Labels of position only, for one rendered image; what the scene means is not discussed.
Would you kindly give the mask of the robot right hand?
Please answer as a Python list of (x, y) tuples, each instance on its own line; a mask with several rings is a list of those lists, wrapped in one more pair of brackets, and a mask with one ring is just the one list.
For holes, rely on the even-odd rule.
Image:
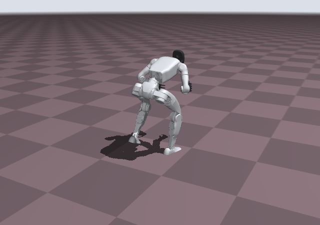
[(190, 92), (192, 91), (191, 89), (191, 87), (192, 87), (192, 83), (190, 83), (190, 81), (188, 81), (188, 85), (189, 85), (189, 87), (190, 87)]

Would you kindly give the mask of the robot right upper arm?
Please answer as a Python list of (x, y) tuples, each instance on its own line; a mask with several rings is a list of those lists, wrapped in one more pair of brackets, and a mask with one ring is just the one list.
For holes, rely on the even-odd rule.
[(179, 62), (178, 65), (178, 70), (181, 72), (181, 81), (182, 81), (182, 86), (181, 87), (181, 92), (182, 93), (189, 93), (189, 74), (188, 74), (188, 68), (184, 63)]

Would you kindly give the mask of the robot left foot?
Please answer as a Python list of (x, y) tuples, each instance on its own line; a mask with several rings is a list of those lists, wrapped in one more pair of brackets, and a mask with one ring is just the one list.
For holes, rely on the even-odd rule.
[(139, 141), (138, 137), (136, 138), (135, 135), (134, 136), (131, 136), (128, 140), (130, 143), (137, 143), (137, 144), (140, 144), (141, 142)]

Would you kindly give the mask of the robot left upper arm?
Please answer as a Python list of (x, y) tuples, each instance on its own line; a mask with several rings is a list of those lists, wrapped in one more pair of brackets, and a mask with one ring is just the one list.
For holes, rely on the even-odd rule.
[(137, 79), (139, 82), (144, 82), (145, 81), (145, 75), (149, 74), (149, 69), (150, 66), (156, 61), (158, 58), (154, 58), (150, 61), (150, 63), (137, 75)]

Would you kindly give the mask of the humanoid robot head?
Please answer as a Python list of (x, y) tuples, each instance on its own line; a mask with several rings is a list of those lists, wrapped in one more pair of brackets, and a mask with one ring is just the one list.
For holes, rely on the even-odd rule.
[(174, 50), (172, 57), (178, 59), (181, 63), (184, 63), (185, 61), (185, 55), (181, 50)]

